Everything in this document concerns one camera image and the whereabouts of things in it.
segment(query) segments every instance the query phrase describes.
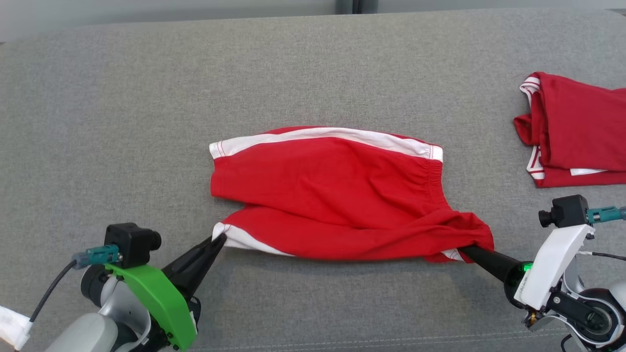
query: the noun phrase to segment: red garment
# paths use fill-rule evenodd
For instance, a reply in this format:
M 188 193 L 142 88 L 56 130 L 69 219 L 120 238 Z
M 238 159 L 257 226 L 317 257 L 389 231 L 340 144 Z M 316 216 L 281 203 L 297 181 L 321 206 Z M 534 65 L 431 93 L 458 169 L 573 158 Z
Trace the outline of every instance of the red garment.
M 425 256 L 493 250 L 489 227 L 450 209 L 443 150 L 413 138 L 333 127 L 290 127 L 213 143 L 211 194 L 245 202 L 218 223 L 227 246 L 312 259 Z
M 626 184 L 626 88 L 535 72 L 520 90 L 531 113 L 513 123 L 538 187 Z

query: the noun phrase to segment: camera lens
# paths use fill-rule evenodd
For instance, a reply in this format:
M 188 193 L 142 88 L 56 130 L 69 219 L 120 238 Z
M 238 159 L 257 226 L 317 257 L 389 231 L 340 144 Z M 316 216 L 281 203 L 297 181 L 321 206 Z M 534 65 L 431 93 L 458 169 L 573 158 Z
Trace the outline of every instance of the camera lens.
M 545 210 L 539 210 L 539 223 L 542 227 L 548 227 L 554 223 L 552 220 L 552 213 Z

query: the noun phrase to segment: white trim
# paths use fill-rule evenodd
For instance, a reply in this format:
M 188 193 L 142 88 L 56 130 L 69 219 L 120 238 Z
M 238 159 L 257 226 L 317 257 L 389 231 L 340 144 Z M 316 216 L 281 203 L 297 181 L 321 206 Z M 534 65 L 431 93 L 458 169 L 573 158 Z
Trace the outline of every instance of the white trim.
M 570 175 L 579 176 L 579 175 L 590 175 L 592 173 L 604 172 L 606 170 L 602 170 L 599 168 L 571 168 Z
M 533 93 L 539 90 L 541 81 L 537 77 L 528 77 L 524 83 L 520 85 L 520 90 L 528 97 L 528 105 L 533 101 Z
M 441 253 L 450 259 L 464 262 L 458 249 L 447 249 L 445 251 L 441 251 Z
M 246 230 L 243 230 L 234 225 L 223 224 L 221 222 L 215 224 L 215 226 L 213 227 L 213 238 L 216 239 L 217 236 L 221 234 L 226 234 L 226 243 L 224 244 L 224 246 L 226 247 L 256 249 L 262 252 L 293 257 L 293 255 L 291 254 L 281 252 L 276 248 L 264 244 L 263 242 L 259 242 L 257 239 L 252 237 Z
M 533 146 L 533 151 L 530 154 L 530 160 L 528 161 L 528 165 L 526 166 L 526 171 L 540 171 L 543 170 L 543 166 L 541 162 L 539 162 L 539 158 L 541 157 L 541 149 L 538 145 Z
M 543 166 L 539 161 L 540 157 L 541 149 L 537 145 L 533 146 L 533 152 L 530 154 L 530 160 L 528 161 L 528 165 L 526 166 L 526 171 L 528 171 L 528 173 L 535 180 L 543 180 L 546 178 L 546 173 L 543 171 Z
M 412 157 L 427 158 L 443 162 L 443 149 L 437 145 L 430 145 L 410 138 L 399 138 L 382 132 L 354 130 L 341 127 L 313 127 L 278 135 L 265 133 L 261 135 L 231 138 L 211 143 L 209 151 L 211 152 L 211 156 L 217 159 L 235 155 L 242 150 L 258 144 L 325 137 L 341 138 L 380 149 L 399 152 Z

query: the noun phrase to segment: gray fabric surface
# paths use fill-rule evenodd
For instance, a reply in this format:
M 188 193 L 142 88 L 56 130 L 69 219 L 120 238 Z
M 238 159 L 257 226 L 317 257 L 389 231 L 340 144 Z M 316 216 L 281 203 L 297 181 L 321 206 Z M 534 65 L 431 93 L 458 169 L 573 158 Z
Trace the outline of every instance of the gray fabric surface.
M 213 199 L 210 142 L 286 125 L 400 133 L 444 148 L 451 206 L 496 247 L 532 259 L 549 233 L 537 211 L 581 193 L 623 205 L 626 186 L 536 189 L 511 120 L 542 70 L 626 86 L 626 18 L 605 11 L 486 10 L 76 28 L 0 46 L 0 304 L 30 314 L 70 255 L 106 225 L 158 230 L 162 266 L 240 207 Z M 590 250 L 626 252 L 624 224 Z M 588 285 L 623 264 L 583 258 Z M 24 351 L 80 314 L 70 272 Z M 225 250 L 198 292 L 192 351 L 555 351 L 554 323 L 523 311 L 474 265 L 420 259 L 330 263 Z M 0 351 L 9 351 L 0 345 Z

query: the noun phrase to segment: cable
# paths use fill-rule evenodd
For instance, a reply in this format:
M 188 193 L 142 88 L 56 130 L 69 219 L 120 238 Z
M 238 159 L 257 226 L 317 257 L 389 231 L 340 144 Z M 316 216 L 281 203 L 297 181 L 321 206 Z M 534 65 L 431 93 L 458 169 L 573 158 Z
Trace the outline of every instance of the cable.
M 54 288 L 56 287 L 56 285 L 59 283 L 59 281 L 63 278 L 63 276 L 65 276 L 65 274 L 68 273 L 68 271 L 76 265 L 76 261 L 73 260 L 71 261 L 66 267 L 63 268 L 63 270 L 56 276 L 56 279 L 54 279 L 54 281 L 52 282 L 52 284 L 50 284 L 50 287 L 48 288 L 48 290 L 46 291 L 46 293 L 43 295 L 43 297 L 41 298 L 41 300 L 39 301 L 39 304 L 37 305 L 37 308 L 35 308 L 33 315 L 31 315 L 31 319 L 30 322 L 34 323 L 35 319 L 37 319 L 37 316 L 39 315 L 39 312 L 41 311 L 41 308 L 43 308 L 43 305 L 46 303 L 46 301 L 48 300 L 48 298 L 50 297 L 50 294 L 52 293 L 52 291 L 54 290 Z
M 578 254 L 585 254 L 588 256 L 597 256 L 597 257 L 607 257 L 607 258 L 619 259 L 621 261 L 626 261 L 626 257 L 616 256 L 615 254 L 600 253 L 600 252 L 587 252 L 587 251 L 580 251 L 578 252 Z
M 565 351 L 565 343 L 567 342 L 567 340 L 571 338 L 572 338 L 572 334 L 569 334 L 561 340 L 561 352 L 567 352 Z
M 615 254 L 592 252 L 592 256 L 607 257 L 607 258 L 619 259 L 621 261 L 626 261 L 626 257 L 616 256 Z

